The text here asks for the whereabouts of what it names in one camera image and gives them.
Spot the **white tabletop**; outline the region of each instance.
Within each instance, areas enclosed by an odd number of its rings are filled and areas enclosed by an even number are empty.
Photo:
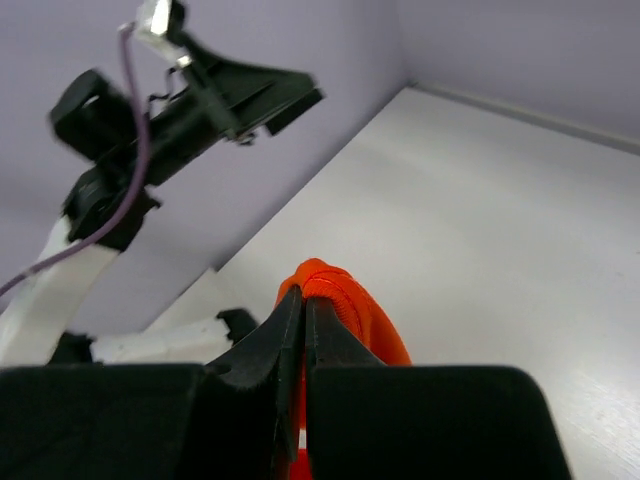
[[[508,364],[577,478],[640,478],[640,158],[403,91],[220,272],[266,318],[308,257],[420,364]]]

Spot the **orange cloth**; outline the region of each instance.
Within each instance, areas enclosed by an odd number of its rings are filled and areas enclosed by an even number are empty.
[[[407,349],[382,308],[369,293],[341,268],[327,265],[312,258],[298,267],[296,273],[285,280],[278,291],[276,305],[282,297],[298,285],[302,297],[328,298],[340,321],[364,346],[388,365],[411,365]],[[306,426],[306,388],[304,372],[300,399],[300,427]],[[311,479],[306,450],[301,450],[298,461],[291,467],[291,479]]]

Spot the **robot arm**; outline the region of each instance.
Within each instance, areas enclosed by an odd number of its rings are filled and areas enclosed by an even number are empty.
[[[163,184],[221,139],[251,145],[262,126],[275,135],[322,99],[308,74],[248,65],[208,51],[185,31],[185,20],[186,7],[177,1],[148,0],[139,10],[137,38],[167,59],[169,74],[182,75],[187,85],[175,95],[166,95],[157,115],[147,112],[149,138],[142,137],[136,124],[135,102],[97,70],[72,82],[50,112],[56,137],[92,167],[64,202],[42,258],[59,256],[113,223],[135,184],[137,162],[145,149],[148,164],[142,187],[136,189],[117,225],[79,253],[24,275],[27,281],[0,316],[0,365],[50,361],[94,281],[127,250],[146,214],[160,206],[146,186]],[[206,335],[198,335],[195,327],[180,333],[147,332],[99,339],[92,349],[106,362],[131,362],[187,361],[190,355],[200,361],[203,346],[211,348],[214,357],[215,352],[230,348],[231,342],[213,327],[215,319],[203,322],[206,325],[199,326]]]

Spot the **purple wall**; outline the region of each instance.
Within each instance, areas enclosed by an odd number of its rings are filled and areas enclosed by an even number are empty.
[[[412,79],[640,140],[637,0],[398,0]]]
[[[116,29],[141,2],[2,2],[0,279],[39,253],[86,168],[54,143],[47,112],[85,69],[100,66],[120,81]],[[228,259],[407,83],[392,0],[188,4],[190,29],[207,45],[245,61],[311,71],[327,99],[253,148],[214,147],[159,189],[165,206],[82,309],[77,325],[95,333],[144,325],[207,265]],[[162,90],[165,65],[143,48],[136,59],[149,93]]]

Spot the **black plastic part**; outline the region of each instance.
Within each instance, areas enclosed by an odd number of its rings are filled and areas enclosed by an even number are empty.
[[[266,126],[282,131],[323,97],[302,72],[223,58],[182,30],[185,8],[174,2],[171,38],[192,63],[180,70],[187,82],[150,119],[151,163],[147,185],[158,186],[218,140],[251,143]],[[49,114],[56,136],[113,178],[126,183],[136,160],[137,133],[126,97],[97,70],[78,77]]]
[[[137,137],[129,101],[98,70],[84,72],[49,113],[56,136],[91,161]]]
[[[204,378],[201,366],[4,370],[0,478],[174,478]]]
[[[236,308],[233,310],[223,310],[218,313],[216,318],[222,320],[229,328],[227,338],[237,344],[247,335],[258,328],[258,322],[244,308]]]
[[[286,479],[298,445],[302,295],[208,366],[0,371],[0,478]]]
[[[64,215],[71,220],[68,240],[87,238],[100,229],[114,215],[126,190],[126,185],[116,182],[99,167],[83,173],[63,205]],[[124,252],[142,228],[145,215],[158,207],[160,202],[142,190],[124,218],[98,245]]]
[[[307,302],[315,480],[571,478],[545,399],[525,373],[387,367],[354,342],[330,303]]]
[[[298,412],[292,406],[299,403],[303,350],[302,292],[294,288],[266,322],[209,364],[225,388],[203,384],[180,478],[201,478],[204,459],[215,469],[212,478],[288,478],[297,456]]]
[[[60,363],[92,363],[91,344],[93,339],[87,335],[64,332],[49,365]]]

